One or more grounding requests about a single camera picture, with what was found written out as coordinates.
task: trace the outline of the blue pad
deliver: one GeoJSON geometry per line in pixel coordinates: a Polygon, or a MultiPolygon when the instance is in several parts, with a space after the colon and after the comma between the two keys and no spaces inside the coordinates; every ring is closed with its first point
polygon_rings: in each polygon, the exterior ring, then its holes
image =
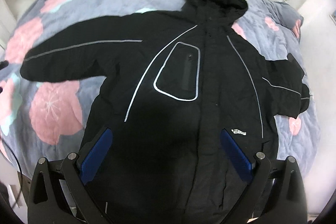
{"type": "Polygon", "coordinates": [[[107,128],[83,160],[80,166],[80,179],[84,185],[95,177],[99,166],[112,145],[112,139],[112,131],[107,128]]]}
{"type": "Polygon", "coordinates": [[[226,155],[235,167],[240,179],[250,183],[253,178],[252,163],[248,160],[246,155],[239,148],[238,144],[225,129],[223,129],[220,133],[220,142],[222,148],[226,152],[226,155]]]}

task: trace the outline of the floral blanket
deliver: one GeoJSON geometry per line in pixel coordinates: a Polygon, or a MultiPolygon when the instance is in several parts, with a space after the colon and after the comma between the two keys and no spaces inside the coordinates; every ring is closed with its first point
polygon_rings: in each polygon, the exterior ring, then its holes
{"type": "MultiPolygon", "coordinates": [[[[290,52],[304,68],[299,49],[303,18],[285,3],[247,0],[249,9],[232,28],[269,60],[290,52]]],[[[104,77],[63,83],[23,79],[20,67],[26,52],[67,26],[103,15],[126,15],[150,10],[179,10],[184,0],[37,0],[17,24],[2,57],[9,66],[0,71],[1,136],[32,177],[37,160],[59,160],[78,151],[90,112],[104,77]]],[[[309,171],[320,139],[314,100],[297,119],[276,117],[278,158],[297,158],[302,174],[309,171]]],[[[15,164],[10,151],[1,152],[15,164]]]]}

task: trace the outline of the white logo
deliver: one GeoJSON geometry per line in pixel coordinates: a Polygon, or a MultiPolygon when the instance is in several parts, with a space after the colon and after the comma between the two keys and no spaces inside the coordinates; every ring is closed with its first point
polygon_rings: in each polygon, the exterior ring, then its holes
{"type": "Polygon", "coordinates": [[[246,136],[246,132],[240,131],[239,129],[231,129],[231,131],[234,134],[242,134],[242,135],[246,136]]]}

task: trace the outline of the white piping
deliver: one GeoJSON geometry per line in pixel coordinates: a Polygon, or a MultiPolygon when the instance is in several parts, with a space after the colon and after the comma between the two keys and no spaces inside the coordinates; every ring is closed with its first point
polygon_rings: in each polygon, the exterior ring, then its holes
{"type": "Polygon", "coordinates": [[[163,63],[162,67],[161,67],[160,70],[159,70],[159,73],[157,74],[157,76],[156,76],[156,78],[155,78],[155,80],[154,80],[154,83],[153,83],[153,87],[154,87],[154,89],[155,89],[156,91],[162,93],[162,94],[165,94],[165,95],[167,95],[167,96],[169,96],[169,97],[171,97],[171,98],[174,98],[175,100],[186,101],[186,102],[190,102],[190,101],[194,101],[194,100],[196,100],[197,97],[198,97],[198,80],[199,80],[199,75],[200,75],[200,59],[201,59],[201,51],[200,51],[200,49],[199,49],[198,47],[193,46],[193,45],[190,45],[190,44],[187,44],[187,43],[183,43],[183,42],[177,42],[177,43],[174,45],[174,47],[171,49],[170,53],[168,54],[168,56],[167,56],[165,62],[163,63]],[[198,51],[197,74],[196,74],[196,92],[195,92],[195,98],[193,98],[193,99],[181,99],[181,98],[177,98],[177,97],[175,97],[175,96],[173,96],[173,95],[171,95],[171,94],[169,94],[169,93],[167,93],[167,92],[164,92],[163,90],[160,90],[160,89],[156,86],[156,82],[157,82],[157,80],[158,80],[158,78],[159,78],[159,76],[160,76],[160,74],[161,74],[163,68],[166,66],[167,61],[168,61],[169,57],[171,56],[173,50],[176,48],[177,44],[183,44],[183,45],[186,45],[186,46],[190,46],[190,47],[193,47],[193,48],[197,49],[197,51],[198,51]]]}
{"type": "Polygon", "coordinates": [[[171,42],[169,42],[167,45],[165,45],[165,47],[162,48],[162,50],[160,50],[160,51],[156,54],[156,56],[154,56],[154,58],[153,58],[152,61],[149,63],[148,67],[146,68],[145,72],[143,73],[142,77],[140,78],[140,81],[139,81],[138,85],[137,85],[136,88],[135,88],[135,91],[134,91],[134,93],[133,93],[133,97],[132,97],[132,99],[131,99],[131,102],[129,103],[129,106],[128,106],[128,109],[127,109],[127,112],[126,112],[126,116],[125,116],[125,120],[124,120],[124,122],[127,121],[128,114],[129,114],[129,111],[131,110],[131,107],[132,107],[134,98],[135,98],[135,96],[136,96],[136,94],[137,94],[137,92],[138,92],[138,90],[139,90],[139,87],[140,87],[140,85],[141,85],[143,79],[145,78],[146,73],[148,72],[149,68],[151,67],[151,65],[153,64],[153,62],[155,61],[155,59],[159,56],[160,53],[162,53],[162,52],[164,51],[165,48],[167,48],[170,44],[172,44],[176,39],[178,39],[179,37],[181,37],[182,35],[184,35],[185,33],[189,32],[190,30],[192,30],[192,29],[194,29],[194,28],[196,28],[196,27],[197,27],[197,25],[195,25],[194,27],[190,28],[189,30],[186,30],[185,32],[183,32],[182,34],[180,34],[178,37],[174,38],[171,42]]]}
{"type": "Polygon", "coordinates": [[[252,76],[251,76],[250,71],[249,71],[249,69],[247,68],[247,66],[246,66],[246,64],[245,64],[245,62],[244,62],[244,60],[243,60],[242,57],[240,56],[239,52],[238,52],[238,51],[236,50],[236,48],[233,46],[233,44],[232,44],[232,42],[231,42],[231,39],[229,38],[228,35],[227,35],[226,37],[227,37],[227,40],[229,40],[229,42],[230,42],[231,46],[233,47],[233,49],[235,50],[235,52],[238,54],[240,60],[242,61],[243,65],[244,65],[245,69],[247,70],[247,73],[249,74],[249,77],[250,77],[250,79],[251,79],[252,86],[253,86],[253,88],[254,88],[254,92],[255,92],[255,95],[256,95],[256,97],[257,97],[257,103],[258,103],[258,109],[259,109],[259,115],[260,115],[260,123],[261,123],[261,137],[264,138],[264,126],[263,126],[263,119],[261,118],[261,110],[260,110],[259,98],[258,98],[257,90],[256,90],[255,85],[254,85],[254,83],[253,83],[252,76]]]}
{"type": "Polygon", "coordinates": [[[43,53],[28,57],[28,58],[24,59],[23,62],[26,62],[26,61],[29,61],[31,59],[38,58],[38,57],[41,57],[43,55],[47,55],[47,54],[50,54],[50,53],[53,53],[53,52],[60,52],[60,51],[64,51],[64,50],[69,50],[71,48],[78,48],[78,47],[92,45],[92,44],[112,43],[112,42],[118,42],[118,43],[122,43],[122,42],[142,42],[142,40],[130,40],[130,39],[129,40],[100,40],[100,41],[86,42],[86,43],[83,43],[83,44],[72,45],[72,46],[69,46],[69,47],[57,48],[57,49],[54,49],[54,50],[51,50],[51,51],[48,51],[48,52],[43,52],[43,53]]]}
{"type": "Polygon", "coordinates": [[[291,89],[288,89],[288,88],[285,88],[284,86],[279,86],[279,85],[272,85],[266,78],[262,77],[264,80],[266,80],[272,87],[275,87],[275,88],[280,88],[280,89],[285,89],[285,90],[289,90],[289,91],[292,91],[292,92],[295,92],[297,93],[298,95],[301,96],[301,93],[295,91],[295,90],[291,90],[291,89]]]}

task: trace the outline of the jacket hood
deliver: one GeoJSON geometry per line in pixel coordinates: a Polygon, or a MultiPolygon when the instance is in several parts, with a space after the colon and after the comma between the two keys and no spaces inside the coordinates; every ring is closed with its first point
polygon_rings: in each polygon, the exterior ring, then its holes
{"type": "Polygon", "coordinates": [[[187,6],[192,6],[194,9],[196,8],[196,10],[206,6],[208,6],[210,10],[214,8],[216,13],[219,13],[219,18],[224,19],[228,24],[242,17],[248,9],[245,0],[186,0],[186,5],[184,5],[182,10],[190,13],[190,7],[187,6]]]}

